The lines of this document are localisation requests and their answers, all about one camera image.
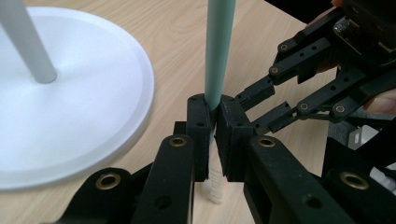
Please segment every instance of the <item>white stand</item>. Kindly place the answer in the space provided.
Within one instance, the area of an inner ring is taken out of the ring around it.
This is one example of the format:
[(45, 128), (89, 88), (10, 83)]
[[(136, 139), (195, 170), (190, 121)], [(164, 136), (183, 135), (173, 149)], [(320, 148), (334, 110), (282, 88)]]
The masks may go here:
[(0, 29), (0, 189), (100, 168), (137, 141), (154, 93), (146, 52), (117, 25), (69, 9), (28, 11), (57, 77), (37, 82)]

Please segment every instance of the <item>light wood surface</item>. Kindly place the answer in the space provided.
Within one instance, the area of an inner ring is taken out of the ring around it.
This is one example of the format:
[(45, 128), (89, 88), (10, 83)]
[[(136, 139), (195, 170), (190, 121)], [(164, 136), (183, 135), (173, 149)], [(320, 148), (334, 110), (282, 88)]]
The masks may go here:
[[(143, 45), (152, 61), (156, 82), (149, 124), (131, 150), (104, 168), (120, 167), (134, 173), (152, 162), (161, 141), (172, 134), (174, 121), (186, 120), (187, 99), (204, 92), (207, 1), (25, 0), (24, 3), (89, 12), (116, 23)], [(223, 94), (235, 96), (266, 76), (277, 45), (301, 29), (303, 23), (262, 0), (236, 1)], [(276, 96), (248, 111), (248, 116), (255, 119), (286, 100), (294, 106), (332, 78), (329, 72), (303, 85), (297, 85), (295, 79), (288, 81), (276, 87)], [(309, 171), (319, 175), (327, 127), (325, 121), (297, 121), (275, 136)], [(0, 192), (0, 223), (48, 223), (59, 219), (87, 177), (38, 189)], [(194, 223), (253, 223), (242, 186), (224, 179), (222, 204), (214, 204), (201, 195), (201, 184), (196, 184)]]

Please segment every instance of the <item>light green rod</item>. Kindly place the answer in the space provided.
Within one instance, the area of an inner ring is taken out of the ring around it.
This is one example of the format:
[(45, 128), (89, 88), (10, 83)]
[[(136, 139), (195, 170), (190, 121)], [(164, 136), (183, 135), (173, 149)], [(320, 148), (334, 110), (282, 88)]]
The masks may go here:
[(209, 0), (207, 9), (205, 100), (218, 107), (233, 29), (235, 0)]

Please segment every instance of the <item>round hole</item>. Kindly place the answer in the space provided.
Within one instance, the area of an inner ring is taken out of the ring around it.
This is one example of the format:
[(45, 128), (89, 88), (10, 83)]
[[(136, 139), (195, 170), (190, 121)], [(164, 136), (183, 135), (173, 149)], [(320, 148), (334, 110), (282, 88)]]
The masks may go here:
[(121, 182), (121, 177), (116, 173), (101, 175), (96, 180), (95, 186), (101, 190), (114, 189)]
[(172, 199), (169, 196), (162, 196), (155, 200), (155, 207), (162, 210), (172, 204)]
[(262, 147), (274, 147), (275, 146), (275, 141), (269, 138), (260, 138), (259, 139), (259, 145)]
[(311, 208), (321, 208), (323, 207), (322, 202), (311, 194), (307, 194), (303, 197), (303, 202)]
[(174, 137), (169, 141), (172, 147), (184, 147), (187, 144), (187, 140), (182, 137)]
[(355, 175), (349, 172), (343, 172), (340, 174), (341, 180), (344, 184), (352, 187), (353, 189), (368, 189), (369, 183), (361, 178), (359, 175)]

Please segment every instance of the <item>white round base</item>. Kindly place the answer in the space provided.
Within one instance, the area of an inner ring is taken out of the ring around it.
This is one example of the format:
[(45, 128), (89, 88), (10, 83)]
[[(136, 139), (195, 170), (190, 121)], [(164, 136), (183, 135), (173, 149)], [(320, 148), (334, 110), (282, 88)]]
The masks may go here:
[(35, 82), (0, 26), (0, 189), (92, 171), (130, 149), (154, 93), (149, 57), (119, 26), (70, 9), (28, 11), (58, 77)]

